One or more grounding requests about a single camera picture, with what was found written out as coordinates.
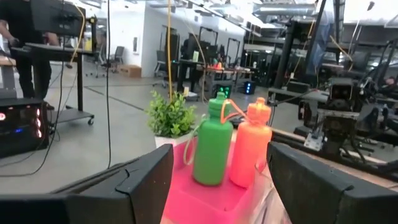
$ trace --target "white wall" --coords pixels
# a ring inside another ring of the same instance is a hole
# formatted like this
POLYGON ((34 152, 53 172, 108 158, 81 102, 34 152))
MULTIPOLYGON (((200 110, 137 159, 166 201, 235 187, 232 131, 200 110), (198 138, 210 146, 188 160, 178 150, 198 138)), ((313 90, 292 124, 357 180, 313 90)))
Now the white wall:
POLYGON ((110 30, 108 34, 111 37, 111 54, 115 53, 117 46, 124 47, 123 60, 125 64, 141 66, 142 54, 142 33, 144 31, 144 13, 145 4, 135 4, 134 8, 126 10, 112 10, 111 4, 111 18, 110 30), (132 51, 133 38, 139 37, 138 52, 134 54, 132 51))
MULTIPOLYGON (((145 19, 144 19, 144 34, 143 34, 143 48, 142 48, 142 76, 153 77, 154 69, 157 63, 156 51, 160 49, 160 36, 162 35, 162 48, 164 49, 166 29, 162 26, 167 25, 167 9, 154 9, 146 6, 145 19)), ((180 45, 188 38, 190 28, 195 34, 199 34, 200 26, 211 28, 218 31, 217 44, 224 45, 225 50, 228 38, 234 38, 241 41, 241 48, 239 49, 238 57, 241 55, 243 46, 244 30, 236 27, 235 25, 226 22, 217 17, 202 17, 195 13, 193 10, 177 8, 176 12, 172 14, 171 27, 177 30, 180 34, 180 45), (198 21, 195 22, 195 16, 198 16, 198 21)), ((214 44, 214 34, 211 32, 203 31, 201 40, 211 42, 214 44)), ((235 59, 236 43, 231 42, 228 55, 235 59)))

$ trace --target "gray floor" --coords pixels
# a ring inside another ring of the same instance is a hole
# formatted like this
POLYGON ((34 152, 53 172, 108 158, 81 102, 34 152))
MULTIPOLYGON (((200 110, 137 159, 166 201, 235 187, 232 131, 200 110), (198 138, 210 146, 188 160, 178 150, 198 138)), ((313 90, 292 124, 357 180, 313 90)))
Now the gray floor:
MULTIPOLYGON (((59 74, 60 67, 54 66, 53 78, 59 74)), ((85 65, 85 72, 90 71, 85 65)), ((62 96, 64 105, 76 105, 76 71, 65 69, 63 76, 62 96)), ((154 79, 132 79, 111 75, 109 78, 109 99, 111 119, 112 164, 128 161, 155 149, 154 137, 146 125, 147 116, 143 111, 151 100, 150 91, 167 95, 167 90, 161 86, 152 87, 154 79)), ((0 178, 0 194, 31 194, 46 193, 69 184, 75 180, 102 171, 108 165, 108 127, 106 116, 106 79, 99 77, 84 77, 84 107, 85 111, 95 114, 95 123, 87 125, 87 120, 60 124, 59 137, 49 152, 49 156, 38 173, 27 177, 0 178)), ((52 85, 47 101, 58 105, 61 94, 60 80, 52 85)), ((246 108, 257 96, 266 96, 266 91, 257 89, 256 94, 246 96, 233 94, 232 99, 241 108, 246 108)), ((197 106, 198 118, 206 113, 207 105, 202 102, 189 102, 197 106)), ((285 131, 293 131, 300 125, 297 117, 297 107, 289 104, 277 108, 274 127, 285 131)), ((30 153, 0 160, 1 164, 18 161, 30 153)), ((28 160, 0 168, 0 175, 24 174, 36 170, 44 158, 45 151, 36 152, 28 160)))

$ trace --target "person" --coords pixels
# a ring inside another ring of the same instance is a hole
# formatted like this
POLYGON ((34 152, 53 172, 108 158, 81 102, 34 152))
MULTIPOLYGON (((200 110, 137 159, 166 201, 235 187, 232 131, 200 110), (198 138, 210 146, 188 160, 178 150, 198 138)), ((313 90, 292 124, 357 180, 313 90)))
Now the person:
POLYGON ((44 100, 52 72, 49 60, 40 57, 32 60, 19 55, 12 47, 23 47, 25 43, 44 44, 44 36, 50 45, 59 45, 57 35, 49 32, 43 34, 34 29, 30 0, 0 0, 0 34, 8 40, 11 57, 16 61, 24 98, 44 100), (38 75, 36 93, 32 83, 32 66, 38 75))

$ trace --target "orange bottle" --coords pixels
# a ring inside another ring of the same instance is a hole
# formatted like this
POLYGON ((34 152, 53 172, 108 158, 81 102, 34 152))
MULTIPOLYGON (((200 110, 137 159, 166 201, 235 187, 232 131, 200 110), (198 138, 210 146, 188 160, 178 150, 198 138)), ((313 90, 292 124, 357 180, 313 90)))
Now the orange bottle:
POLYGON ((247 188, 254 182, 254 166, 261 157, 265 158, 267 155, 272 130, 266 126, 271 109, 265 102, 264 98, 259 97, 255 103, 249 104, 248 120, 239 125, 236 133, 229 178, 241 187, 247 188))

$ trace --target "pink container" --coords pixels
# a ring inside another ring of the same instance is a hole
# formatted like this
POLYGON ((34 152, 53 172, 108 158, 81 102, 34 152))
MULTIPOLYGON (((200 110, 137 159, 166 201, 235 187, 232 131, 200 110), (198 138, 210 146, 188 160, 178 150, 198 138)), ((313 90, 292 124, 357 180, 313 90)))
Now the pink container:
MULTIPOLYGON (((203 186, 192 178, 192 166, 182 163, 185 145, 174 147, 172 184, 164 216, 178 224, 232 224, 248 223, 248 209, 252 208, 252 187, 244 189, 229 180, 228 159, 224 181, 217 187, 203 186)), ((233 155, 234 142, 229 156, 233 155)))

